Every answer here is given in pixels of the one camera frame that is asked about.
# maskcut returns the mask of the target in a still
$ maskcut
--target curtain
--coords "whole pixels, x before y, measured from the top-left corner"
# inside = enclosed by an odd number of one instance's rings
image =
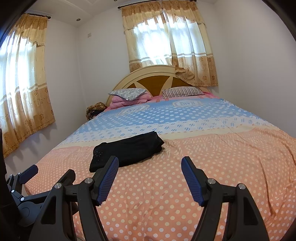
[[[0,127],[4,157],[55,122],[48,95],[44,48],[47,18],[23,14],[0,48]]]
[[[130,71],[172,65],[192,86],[218,86],[206,26],[194,2],[153,1],[122,8]]]

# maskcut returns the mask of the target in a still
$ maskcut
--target cream headboard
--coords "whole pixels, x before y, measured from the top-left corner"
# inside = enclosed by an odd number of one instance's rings
[[[172,87],[191,86],[175,75],[175,67],[169,65],[152,65],[131,72],[121,80],[113,90],[127,88],[147,89],[153,96],[162,94],[163,90]],[[201,90],[209,92],[206,87],[200,87]],[[107,100],[107,106],[110,105],[112,96]]]

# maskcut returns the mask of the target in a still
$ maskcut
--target pink polka dot bedspread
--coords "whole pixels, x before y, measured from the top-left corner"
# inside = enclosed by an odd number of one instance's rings
[[[287,232],[296,217],[296,139],[229,102],[206,96],[100,114],[38,162],[39,173],[26,191],[50,190],[68,169],[76,173],[74,184],[80,183],[93,176],[94,146],[152,130],[164,140],[163,150],[119,168],[107,200],[97,208],[109,240],[191,240],[202,208],[181,171],[184,156],[221,184],[244,183],[270,240]],[[222,240],[226,217],[223,204],[215,241]],[[79,213],[73,219],[77,237],[84,239]]]

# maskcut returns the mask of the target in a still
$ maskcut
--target folded black clothing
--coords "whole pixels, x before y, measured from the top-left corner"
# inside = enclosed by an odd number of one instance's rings
[[[103,168],[110,156],[118,158],[119,167],[137,163],[160,152],[163,144],[163,140],[155,131],[119,141],[103,142],[94,148],[89,171],[95,172]]]

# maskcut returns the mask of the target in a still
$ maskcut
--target blue polka dot pattern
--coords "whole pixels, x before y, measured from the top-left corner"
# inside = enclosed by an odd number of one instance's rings
[[[60,145],[130,137],[156,131],[159,135],[231,128],[240,124],[271,125],[223,99],[184,99],[138,104],[103,112],[83,124]]]

